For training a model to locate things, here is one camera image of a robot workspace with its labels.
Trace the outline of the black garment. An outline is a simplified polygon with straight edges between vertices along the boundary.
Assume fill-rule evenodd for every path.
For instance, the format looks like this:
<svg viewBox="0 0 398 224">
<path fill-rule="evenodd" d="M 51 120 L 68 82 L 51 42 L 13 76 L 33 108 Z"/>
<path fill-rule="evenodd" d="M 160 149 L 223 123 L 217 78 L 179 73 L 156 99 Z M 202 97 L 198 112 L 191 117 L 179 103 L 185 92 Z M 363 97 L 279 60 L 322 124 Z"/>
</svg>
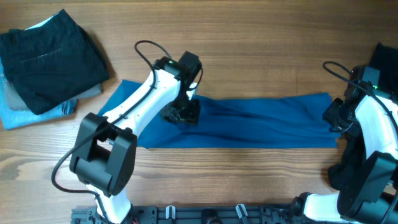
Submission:
<svg viewBox="0 0 398 224">
<path fill-rule="evenodd" d="M 388 98 L 396 100 L 397 49 L 378 43 L 369 63 L 365 66 L 375 68 L 381 72 L 379 77 L 381 91 Z M 345 102 L 353 104 L 352 108 L 354 109 L 363 96 L 364 93 L 361 90 L 357 90 L 353 85 L 348 85 L 345 91 Z M 328 169 L 328 180 L 331 187 L 335 190 L 341 190 L 365 161 L 365 144 L 362 132 L 358 137 L 351 137 L 345 134 L 344 136 L 347 140 L 347 145 L 341 162 Z"/>
</svg>

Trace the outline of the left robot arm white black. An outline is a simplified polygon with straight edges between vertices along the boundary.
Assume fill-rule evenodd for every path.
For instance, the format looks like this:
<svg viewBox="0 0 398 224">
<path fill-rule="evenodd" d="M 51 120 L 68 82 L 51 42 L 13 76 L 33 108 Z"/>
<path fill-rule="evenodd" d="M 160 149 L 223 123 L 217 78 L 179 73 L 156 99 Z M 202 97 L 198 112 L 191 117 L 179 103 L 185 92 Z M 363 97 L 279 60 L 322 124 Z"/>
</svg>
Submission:
<svg viewBox="0 0 398 224">
<path fill-rule="evenodd" d="M 96 200 L 95 223 L 133 221 L 125 186 L 134 170 L 137 139 L 157 114 L 171 123 L 197 124 L 200 104 L 193 98 L 198 86 L 194 79 L 202 73 L 202 68 L 156 67 L 120 105 L 102 116 L 83 118 L 70 170 Z"/>
</svg>

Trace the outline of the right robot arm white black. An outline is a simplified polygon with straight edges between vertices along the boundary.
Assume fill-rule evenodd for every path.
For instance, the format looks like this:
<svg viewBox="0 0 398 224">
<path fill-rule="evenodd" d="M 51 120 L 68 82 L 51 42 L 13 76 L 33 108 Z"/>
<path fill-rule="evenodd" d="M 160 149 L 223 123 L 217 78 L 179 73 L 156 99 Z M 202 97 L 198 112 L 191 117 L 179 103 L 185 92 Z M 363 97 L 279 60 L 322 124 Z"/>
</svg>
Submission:
<svg viewBox="0 0 398 224">
<path fill-rule="evenodd" d="M 365 96 L 355 109 L 366 156 L 337 194 L 303 193 L 292 203 L 292 223 L 397 223 L 397 104 Z"/>
</svg>

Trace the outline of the blue polo shirt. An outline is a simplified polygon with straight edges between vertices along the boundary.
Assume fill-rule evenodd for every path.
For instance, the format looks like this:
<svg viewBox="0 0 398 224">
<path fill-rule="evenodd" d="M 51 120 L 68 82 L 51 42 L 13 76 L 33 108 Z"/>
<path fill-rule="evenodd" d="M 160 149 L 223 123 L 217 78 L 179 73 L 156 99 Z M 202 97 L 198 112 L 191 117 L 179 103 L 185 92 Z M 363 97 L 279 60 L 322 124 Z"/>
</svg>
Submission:
<svg viewBox="0 0 398 224">
<path fill-rule="evenodd" d="M 142 84 L 124 80 L 100 109 L 117 107 Z M 336 147 L 338 134 L 322 120 L 331 103 L 327 93 L 288 98 L 214 100 L 198 96 L 197 125 L 170 123 L 159 114 L 144 128 L 144 148 L 323 148 Z"/>
</svg>

